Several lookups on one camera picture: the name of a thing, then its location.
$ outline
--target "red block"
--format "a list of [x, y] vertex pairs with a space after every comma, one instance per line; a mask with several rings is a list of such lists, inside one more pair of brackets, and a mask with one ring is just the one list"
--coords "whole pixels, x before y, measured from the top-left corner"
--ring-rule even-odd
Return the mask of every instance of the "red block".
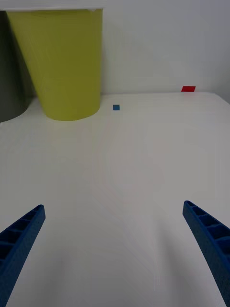
[[182, 92], [194, 92], [195, 91], [195, 86], [183, 86]]

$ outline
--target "small blue block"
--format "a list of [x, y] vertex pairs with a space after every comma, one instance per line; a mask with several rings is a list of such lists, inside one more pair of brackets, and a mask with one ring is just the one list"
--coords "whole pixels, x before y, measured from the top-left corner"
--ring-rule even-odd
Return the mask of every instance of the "small blue block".
[[114, 111], [120, 111], [120, 105], [114, 105]]
[[45, 218], [39, 205], [0, 233], [0, 307], [6, 306]]
[[183, 216], [212, 272], [227, 307], [230, 307], [230, 229], [190, 201]]

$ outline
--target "yellow bucket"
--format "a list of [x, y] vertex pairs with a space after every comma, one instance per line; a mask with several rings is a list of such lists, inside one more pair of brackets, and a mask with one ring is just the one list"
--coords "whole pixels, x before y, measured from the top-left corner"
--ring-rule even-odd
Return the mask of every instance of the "yellow bucket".
[[96, 113], [103, 10], [7, 14], [45, 114], [77, 120]]

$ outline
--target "blue cube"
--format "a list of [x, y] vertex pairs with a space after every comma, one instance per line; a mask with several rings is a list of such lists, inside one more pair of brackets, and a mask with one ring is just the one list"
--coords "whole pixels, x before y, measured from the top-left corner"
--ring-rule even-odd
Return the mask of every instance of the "blue cube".
[[114, 105], [114, 111], [120, 111], [120, 105]]

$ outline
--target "white tabletop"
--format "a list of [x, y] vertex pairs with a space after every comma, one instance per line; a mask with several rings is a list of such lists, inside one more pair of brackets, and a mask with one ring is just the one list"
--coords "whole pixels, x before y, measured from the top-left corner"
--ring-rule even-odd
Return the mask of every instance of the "white tabletop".
[[104, 8], [106, 0], [0, 0], [0, 10], [84, 10]]
[[0, 231], [46, 210], [7, 307], [224, 307], [185, 200], [230, 226], [230, 105], [219, 96], [104, 96], [74, 122], [35, 100], [0, 125]]

